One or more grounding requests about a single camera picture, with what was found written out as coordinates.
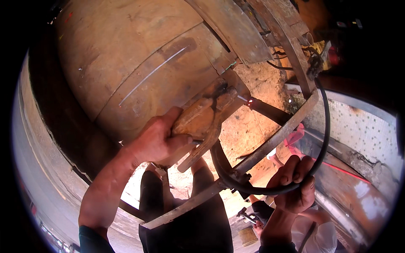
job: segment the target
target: person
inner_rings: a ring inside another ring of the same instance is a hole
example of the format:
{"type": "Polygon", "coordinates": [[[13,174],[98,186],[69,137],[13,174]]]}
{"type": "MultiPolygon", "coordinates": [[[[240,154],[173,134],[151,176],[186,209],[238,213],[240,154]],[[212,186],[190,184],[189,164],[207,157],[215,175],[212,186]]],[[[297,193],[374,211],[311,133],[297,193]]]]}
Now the person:
{"type": "MultiPolygon", "coordinates": [[[[277,155],[273,155],[269,159],[279,171],[284,169],[284,164],[280,162],[277,155]]],[[[250,195],[249,201],[252,204],[254,214],[259,218],[254,225],[254,230],[260,237],[274,209],[264,201],[256,198],[255,195],[250,195]]],[[[331,221],[329,214],[324,210],[318,210],[314,203],[307,210],[298,213],[291,226],[291,241],[298,252],[333,253],[337,247],[335,225],[331,221]]]]}
{"type": "MultiPolygon", "coordinates": [[[[160,161],[192,142],[190,135],[171,136],[171,127],[181,112],[181,108],[172,107],[165,115],[150,119],[140,134],[122,147],[89,186],[79,214],[82,253],[114,252],[107,231],[115,218],[125,185],[139,164],[160,161]]],[[[287,185],[292,181],[302,183],[299,188],[275,197],[277,208],[260,237],[261,253],[293,252],[291,226],[297,213],[308,209],[315,199],[315,179],[313,176],[305,177],[312,164],[312,159],[304,157],[301,161],[298,156],[292,156],[284,169],[269,181],[268,187],[287,185]]],[[[214,179],[203,159],[192,165],[191,170],[192,196],[195,196],[212,184],[214,179]]],[[[179,201],[174,200],[172,207],[179,205],[179,201]]],[[[148,166],[141,179],[139,209],[147,213],[150,219],[164,213],[162,182],[152,166],[148,166]]],[[[139,226],[139,237],[147,253],[233,252],[232,234],[219,194],[168,224],[151,230],[139,226]]]]}

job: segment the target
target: white shirt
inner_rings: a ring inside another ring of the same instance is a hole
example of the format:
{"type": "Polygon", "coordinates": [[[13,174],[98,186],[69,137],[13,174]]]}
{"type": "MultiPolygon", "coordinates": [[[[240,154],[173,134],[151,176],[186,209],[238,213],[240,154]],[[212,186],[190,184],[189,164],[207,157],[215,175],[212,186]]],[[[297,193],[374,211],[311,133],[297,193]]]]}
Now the white shirt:
{"type": "MultiPolygon", "coordinates": [[[[291,228],[292,242],[298,251],[312,221],[304,216],[298,216],[291,228]]],[[[306,242],[303,253],[334,253],[337,247],[337,236],[333,222],[316,224],[314,231],[306,242]]]]}

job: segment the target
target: dark green sleeve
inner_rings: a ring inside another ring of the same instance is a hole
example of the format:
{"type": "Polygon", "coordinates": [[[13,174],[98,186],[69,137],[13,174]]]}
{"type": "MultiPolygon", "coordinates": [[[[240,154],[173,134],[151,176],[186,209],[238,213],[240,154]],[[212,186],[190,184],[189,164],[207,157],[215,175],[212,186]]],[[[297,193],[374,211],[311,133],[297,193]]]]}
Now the dark green sleeve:
{"type": "Polygon", "coordinates": [[[79,227],[79,240],[81,253],[115,253],[109,242],[89,227],[79,227]]]}
{"type": "Polygon", "coordinates": [[[294,243],[260,246],[259,253],[297,253],[294,243]]]}

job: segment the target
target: ground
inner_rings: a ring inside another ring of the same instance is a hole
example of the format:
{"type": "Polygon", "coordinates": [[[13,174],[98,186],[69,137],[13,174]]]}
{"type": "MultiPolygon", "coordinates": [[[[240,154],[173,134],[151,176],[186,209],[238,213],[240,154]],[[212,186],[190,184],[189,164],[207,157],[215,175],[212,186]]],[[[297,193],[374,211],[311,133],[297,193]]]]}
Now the ground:
{"type": "MultiPolygon", "coordinates": [[[[253,97],[285,110],[285,104],[288,103],[289,99],[282,90],[286,81],[285,72],[277,70],[267,63],[257,63],[248,66],[240,64],[236,66],[234,71],[249,88],[253,97]]],[[[274,134],[279,127],[272,120],[250,110],[246,106],[239,108],[224,121],[220,135],[222,147],[231,165],[235,166],[238,164],[240,162],[237,159],[238,157],[251,153],[274,134]]],[[[282,162],[285,162],[289,156],[288,151],[285,148],[283,149],[282,144],[279,145],[277,154],[282,162]]],[[[213,166],[210,152],[205,153],[203,158],[212,171],[214,178],[217,179],[218,175],[213,166]]],[[[147,164],[143,163],[137,168],[125,187],[122,196],[124,201],[135,207],[139,206],[141,177],[146,166],[147,164]]],[[[275,172],[276,168],[274,164],[265,158],[249,171],[252,175],[250,182],[253,186],[265,187],[275,172]]],[[[177,165],[174,165],[169,169],[169,181],[173,186],[171,191],[176,198],[189,198],[192,191],[192,174],[190,170],[180,173],[177,170],[177,165]]],[[[224,200],[228,218],[236,215],[244,206],[250,206],[250,203],[245,202],[238,192],[231,193],[227,189],[222,191],[220,195],[224,200]]]]}

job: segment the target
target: hand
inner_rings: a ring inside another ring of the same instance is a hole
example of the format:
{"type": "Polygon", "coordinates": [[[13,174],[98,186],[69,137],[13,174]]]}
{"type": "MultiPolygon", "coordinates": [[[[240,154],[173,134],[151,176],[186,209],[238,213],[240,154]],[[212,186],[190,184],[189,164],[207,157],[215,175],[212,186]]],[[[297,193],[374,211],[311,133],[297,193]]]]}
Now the hand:
{"type": "Polygon", "coordinates": [[[193,141],[188,134],[171,136],[172,125],[182,111],[174,106],[165,115],[155,116],[146,123],[138,137],[126,147],[137,162],[160,161],[193,141]]]}
{"type": "MultiPolygon", "coordinates": [[[[297,155],[292,155],[286,164],[280,167],[270,179],[267,187],[288,185],[291,182],[301,183],[313,165],[310,156],[302,160],[297,155]]],[[[275,196],[277,208],[290,213],[301,213],[308,209],[315,201],[315,178],[305,179],[300,187],[285,194],[275,196]]]]}
{"type": "Polygon", "coordinates": [[[264,224],[259,220],[256,221],[256,224],[253,224],[253,229],[259,238],[262,235],[263,228],[264,228],[264,224]]]}

